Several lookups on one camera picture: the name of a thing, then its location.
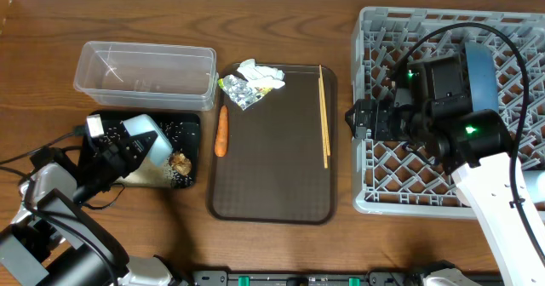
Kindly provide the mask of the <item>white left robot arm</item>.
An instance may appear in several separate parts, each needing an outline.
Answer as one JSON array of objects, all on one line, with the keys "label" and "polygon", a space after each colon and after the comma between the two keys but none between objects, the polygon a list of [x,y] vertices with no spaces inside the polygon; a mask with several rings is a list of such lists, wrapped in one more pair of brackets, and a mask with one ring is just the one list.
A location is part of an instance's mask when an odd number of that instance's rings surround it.
[{"label": "white left robot arm", "polygon": [[54,142],[28,152],[33,170],[20,177],[22,201],[1,232],[1,263],[22,285],[184,285],[158,256],[131,257],[85,209],[115,180],[136,170],[157,133],[130,135],[97,149],[79,167]]}]

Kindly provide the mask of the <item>brown round bread piece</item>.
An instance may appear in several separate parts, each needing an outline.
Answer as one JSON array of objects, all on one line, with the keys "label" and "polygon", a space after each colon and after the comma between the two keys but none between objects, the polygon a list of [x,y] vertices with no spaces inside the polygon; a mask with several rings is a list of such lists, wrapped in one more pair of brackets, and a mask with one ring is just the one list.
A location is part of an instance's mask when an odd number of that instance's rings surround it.
[{"label": "brown round bread piece", "polygon": [[169,166],[178,174],[187,176],[192,171],[192,162],[182,152],[175,152],[169,157]]}]

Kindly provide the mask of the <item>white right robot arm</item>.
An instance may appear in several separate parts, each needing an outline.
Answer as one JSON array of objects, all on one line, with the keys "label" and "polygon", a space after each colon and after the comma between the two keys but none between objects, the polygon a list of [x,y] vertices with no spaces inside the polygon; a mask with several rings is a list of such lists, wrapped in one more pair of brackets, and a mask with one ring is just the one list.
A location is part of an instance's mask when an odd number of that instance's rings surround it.
[{"label": "white right robot arm", "polygon": [[392,99],[359,99],[345,114],[353,137],[424,146],[474,212],[506,285],[544,283],[544,225],[496,94],[463,73],[458,56],[403,64]]}]

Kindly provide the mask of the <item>dark blue plate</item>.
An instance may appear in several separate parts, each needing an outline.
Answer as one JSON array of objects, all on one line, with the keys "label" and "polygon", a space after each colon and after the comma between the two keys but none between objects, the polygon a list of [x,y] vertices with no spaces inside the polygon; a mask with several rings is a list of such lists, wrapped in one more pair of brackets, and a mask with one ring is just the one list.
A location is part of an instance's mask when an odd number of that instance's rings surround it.
[{"label": "dark blue plate", "polygon": [[468,79],[475,112],[499,112],[496,68],[491,50],[476,42],[465,43]]}]

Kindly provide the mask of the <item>light blue rice bowl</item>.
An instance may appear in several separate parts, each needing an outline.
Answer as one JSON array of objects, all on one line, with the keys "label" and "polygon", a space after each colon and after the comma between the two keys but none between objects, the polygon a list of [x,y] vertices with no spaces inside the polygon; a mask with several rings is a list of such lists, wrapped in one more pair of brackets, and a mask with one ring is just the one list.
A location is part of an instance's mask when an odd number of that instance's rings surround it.
[{"label": "light blue rice bowl", "polygon": [[163,165],[173,152],[173,146],[156,122],[148,115],[141,114],[123,121],[123,126],[130,136],[145,135],[150,150],[147,157],[154,165]]}]

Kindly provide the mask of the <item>light blue cup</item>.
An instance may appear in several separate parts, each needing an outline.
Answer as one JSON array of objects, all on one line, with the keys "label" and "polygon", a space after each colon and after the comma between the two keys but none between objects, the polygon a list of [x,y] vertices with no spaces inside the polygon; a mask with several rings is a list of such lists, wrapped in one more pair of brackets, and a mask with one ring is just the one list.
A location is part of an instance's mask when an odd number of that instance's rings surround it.
[{"label": "light blue cup", "polygon": [[526,188],[533,203],[545,200],[545,174],[543,170],[526,170],[523,172]]}]

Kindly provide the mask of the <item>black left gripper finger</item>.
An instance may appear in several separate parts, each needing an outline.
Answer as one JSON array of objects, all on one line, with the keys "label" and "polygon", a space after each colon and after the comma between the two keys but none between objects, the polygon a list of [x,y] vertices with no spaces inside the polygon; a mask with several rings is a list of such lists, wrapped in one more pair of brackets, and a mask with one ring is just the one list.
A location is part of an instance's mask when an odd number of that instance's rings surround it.
[{"label": "black left gripper finger", "polygon": [[124,149],[128,145],[130,134],[125,128],[108,128],[104,135],[104,148],[117,146]]},{"label": "black left gripper finger", "polygon": [[129,156],[133,159],[134,163],[138,166],[146,158],[149,151],[157,139],[158,134],[155,131],[145,132],[130,136],[128,139]]}]

